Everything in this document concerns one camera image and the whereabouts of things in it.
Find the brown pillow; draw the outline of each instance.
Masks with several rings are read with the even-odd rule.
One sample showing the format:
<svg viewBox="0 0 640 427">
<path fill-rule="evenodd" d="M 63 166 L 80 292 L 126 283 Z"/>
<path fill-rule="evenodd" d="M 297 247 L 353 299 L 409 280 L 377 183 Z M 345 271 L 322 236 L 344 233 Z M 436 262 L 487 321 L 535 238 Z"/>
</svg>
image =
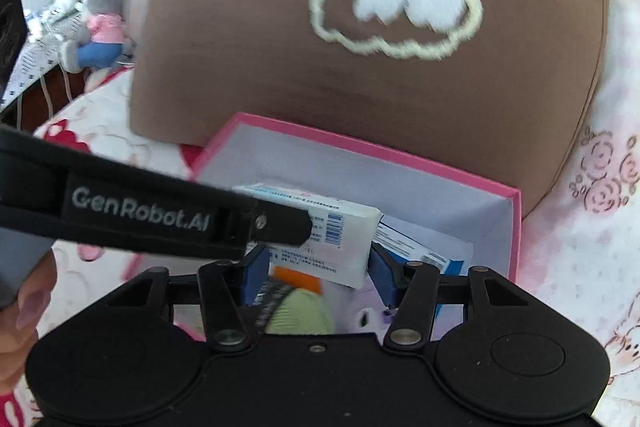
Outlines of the brown pillow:
<svg viewBox="0 0 640 427">
<path fill-rule="evenodd" d="M 204 145 L 237 111 L 293 121 L 519 187 L 551 188 L 602 65 L 609 0 L 481 0 L 476 36 L 443 60 L 353 54 L 312 30 L 309 0 L 150 0 L 130 105 L 143 136 Z M 325 26 L 433 40 L 408 22 Z"/>
</svg>

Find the metal screw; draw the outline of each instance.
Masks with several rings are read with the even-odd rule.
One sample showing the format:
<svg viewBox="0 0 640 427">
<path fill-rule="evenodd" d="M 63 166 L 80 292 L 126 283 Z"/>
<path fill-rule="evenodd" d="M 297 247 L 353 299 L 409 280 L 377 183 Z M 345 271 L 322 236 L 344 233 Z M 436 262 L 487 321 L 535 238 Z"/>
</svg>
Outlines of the metal screw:
<svg viewBox="0 0 640 427">
<path fill-rule="evenodd" d="M 391 342 L 398 344 L 398 346 L 413 346 L 422 340 L 422 335 L 416 330 L 402 328 L 400 330 L 392 331 L 389 338 L 391 339 Z"/>
<path fill-rule="evenodd" d="M 237 346 L 244 342 L 246 335 L 240 330 L 220 330 L 213 339 L 220 344 L 220 346 Z"/>
<path fill-rule="evenodd" d="M 264 214 L 261 214 L 255 220 L 255 228 L 258 230 L 262 230 L 266 226 L 267 226 L 267 216 L 265 216 Z"/>
<path fill-rule="evenodd" d="M 309 346 L 309 351 L 312 353 L 324 353 L 326 351 L 326 346 L 324 344 L 312 344 Z"/>
</svg>

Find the white bedding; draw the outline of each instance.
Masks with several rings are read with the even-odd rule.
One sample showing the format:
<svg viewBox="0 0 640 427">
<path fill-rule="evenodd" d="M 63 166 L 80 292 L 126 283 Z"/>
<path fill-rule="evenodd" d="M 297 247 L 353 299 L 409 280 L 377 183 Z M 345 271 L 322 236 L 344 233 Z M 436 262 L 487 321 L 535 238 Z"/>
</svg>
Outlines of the white bedding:
<svg viewBox="0 0 640 427">
<path fill-rule="evenodd" d="M 131 134 L 132 71 L 76 100 L 36 134 L 187 178 L 185 149 Z M 612 378 L 596 409 L 607 427 L 640 427 L 640 1 L 612 0 L 606 69 L 581 139 L 551 193 L 523 223 L 517 282 L 607 347 Z M 59 241 L 50 330 L 116 287 L 131 253 Z M 0 398 L 0 427 L 37 417 L 24 382 Z"/>
</svg>

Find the plush mouse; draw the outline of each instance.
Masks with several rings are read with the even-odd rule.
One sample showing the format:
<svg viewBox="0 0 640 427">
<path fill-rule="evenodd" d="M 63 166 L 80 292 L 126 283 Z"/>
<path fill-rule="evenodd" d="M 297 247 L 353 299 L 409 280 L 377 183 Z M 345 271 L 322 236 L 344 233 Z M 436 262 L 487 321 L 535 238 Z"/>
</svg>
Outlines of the plush mouse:
<svg viewBox="0 0 640 427">
<path fill-rule="evenodd" d="M 86 0 L 82 26 L 60 47 L 60 65 L 69 73 L 109 68 L 130 47 L 124 33 L 124 0 Z"/>
</svg>

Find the white cable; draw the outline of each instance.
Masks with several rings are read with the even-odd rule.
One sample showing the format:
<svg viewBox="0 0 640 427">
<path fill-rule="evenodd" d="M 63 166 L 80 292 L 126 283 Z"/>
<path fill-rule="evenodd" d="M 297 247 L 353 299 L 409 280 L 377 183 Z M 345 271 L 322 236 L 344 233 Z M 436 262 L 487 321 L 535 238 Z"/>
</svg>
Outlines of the white cable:
<svg viewBox="0 0 640 427">
<path fill-rule="evenodd" d="M 51 120 L 53 118 L 53 104 L 51 103 L 51 97 L 49 96 L 47 83 L 44 81 L 43 75 L 40 75 L 40 86 L 42 87 L 42 92 L 44 93 L 44 99 L 47 101 L 47 110 L 49 111 L 48 120 Z"/>
<path fill-rule="evenodd" d="M 58 57 L 60 57 L 60 48 L 58 48 Z M 62 76 L 65 78 L 66 99 L 69 101 L 69 103 L 71 103 L 74 101 L 74 99 L 71 96 L 71 85 L 69 84 L 69 75 L 66 73 L 65 68 L 62 67 L 62 63 L 60 63 L 60 58 L 58 58 L 58 64 L 60 65 L 60 69 L 62 70 Z"/>
<path fill-rule="evenodd" d="M 18 131 L 22 130 L 22 93 L 18 95 L 18 116 L 16 118 L 15 126 Z"/>
</svg>

